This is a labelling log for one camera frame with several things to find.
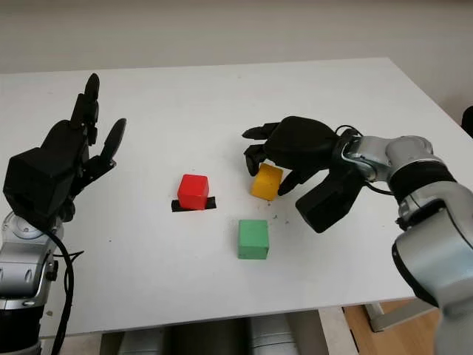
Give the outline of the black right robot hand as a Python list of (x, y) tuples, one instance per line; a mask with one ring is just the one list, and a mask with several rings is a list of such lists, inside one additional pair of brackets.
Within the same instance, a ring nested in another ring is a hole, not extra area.
[(335, 131), (326, 124), (298, 116), (250, 128), (242, 136), (264, 141), (250, 145), (244, 151), (250, 175), (256, 175), (265, 160), (290, 170), (279, 186), (279, 196), (305, 183), (317, 172), (328, 169), (339, 140)]

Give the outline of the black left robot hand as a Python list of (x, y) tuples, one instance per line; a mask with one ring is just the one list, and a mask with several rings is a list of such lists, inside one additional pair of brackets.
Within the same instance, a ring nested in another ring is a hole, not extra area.
[(61, 158), (66, 174), (60, 177), (66, 183), (65, 191), (59, 194), (59, 205), (55, 214), (69, 222), (75, 214), (74, 199), (86, 186), (101, 178), (116, 166), (114, 156), (123, 139), (126, 119), (117, 120), (106, 137), (99, 155), (89, 156), (89, 147), (97, 141), (100, 79), (90, 75), (84, 91), (78, 94), (72, 116), (69, 120), (56, 123), (41, 145), (42, 149), (55, 158)]

